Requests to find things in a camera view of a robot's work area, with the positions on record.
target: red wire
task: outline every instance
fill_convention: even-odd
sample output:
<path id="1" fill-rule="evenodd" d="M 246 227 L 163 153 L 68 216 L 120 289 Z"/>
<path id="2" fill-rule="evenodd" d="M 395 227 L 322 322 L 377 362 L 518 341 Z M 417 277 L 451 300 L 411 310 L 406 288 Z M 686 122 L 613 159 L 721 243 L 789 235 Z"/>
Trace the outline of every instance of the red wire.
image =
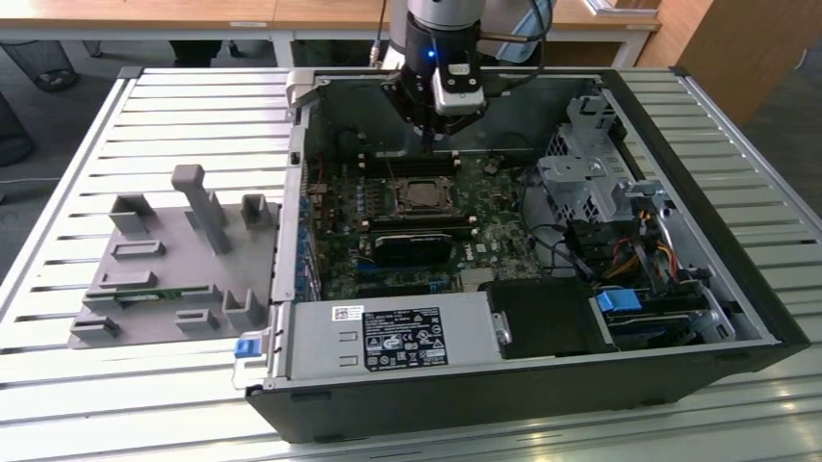
<path id="1" fill-rule="evenodd" d="M 630 241 L 630 239 L 624 239 L 617 243 L 617 245 L 614 245 L 614 265 L 617 265 L 617 260 L 620 258 L 620 247 L 622 246 L 622 244 L 629 243 Z"/>

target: table leg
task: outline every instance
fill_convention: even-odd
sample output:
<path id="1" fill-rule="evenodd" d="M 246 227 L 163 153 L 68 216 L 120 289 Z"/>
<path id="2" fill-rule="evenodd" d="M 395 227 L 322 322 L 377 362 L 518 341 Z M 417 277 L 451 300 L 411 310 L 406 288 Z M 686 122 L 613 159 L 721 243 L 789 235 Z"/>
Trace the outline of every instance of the table leg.
<path id="1" fill-rule="evenodd" d="M 617 57 L 614 58 L 614 67 L 634 67 L 645 42 L 652 35 L 648 31 L 636 31 L 629 35 L 629 39 L 622 42 Z"/>
<path id="2" fill-rule="evenodd" d="M 294 31 L 273 31 L 271 43 L 274 44 L 274 56 L 278 67 L 294 67 Z"/>

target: motherboard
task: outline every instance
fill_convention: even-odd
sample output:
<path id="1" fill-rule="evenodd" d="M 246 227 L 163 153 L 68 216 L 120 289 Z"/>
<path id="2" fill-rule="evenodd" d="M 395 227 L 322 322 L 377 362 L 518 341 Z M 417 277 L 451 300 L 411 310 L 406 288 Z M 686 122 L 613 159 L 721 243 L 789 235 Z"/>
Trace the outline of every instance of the motherboard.
<path id="1" fill-rule="evenodd" d="M 534 278 L 521 221 L 526 168 L 502 155 L 363 155 L 313 168 L 323 299 L 475 292 Z"/>

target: barcode sticker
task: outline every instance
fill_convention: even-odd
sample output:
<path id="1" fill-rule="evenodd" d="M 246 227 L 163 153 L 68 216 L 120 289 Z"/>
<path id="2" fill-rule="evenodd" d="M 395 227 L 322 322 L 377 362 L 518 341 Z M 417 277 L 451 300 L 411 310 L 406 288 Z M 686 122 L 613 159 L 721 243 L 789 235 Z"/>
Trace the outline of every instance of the barcode sticker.
<path id="1" fill-rule="evenodd" d="M 331 308 L 333 321 L 359 321 L 362 320 L 362 305 L 334 306 Z"/>

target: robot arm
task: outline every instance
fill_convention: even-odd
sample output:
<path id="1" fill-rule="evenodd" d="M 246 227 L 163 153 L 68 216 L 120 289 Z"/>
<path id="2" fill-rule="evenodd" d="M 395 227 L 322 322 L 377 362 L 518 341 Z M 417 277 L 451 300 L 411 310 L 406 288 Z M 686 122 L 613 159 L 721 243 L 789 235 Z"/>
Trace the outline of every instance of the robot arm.
<path id="1" fill-rule="evenodd" d="M 393 47 L 405 54 L 405 66 L 383 91 L 423 137 L 425 150 L 485 114 L 479 40 L 541 39 L 541 35 L 483 34 L 485 9 L 486 0 L 394 0 Z"/>

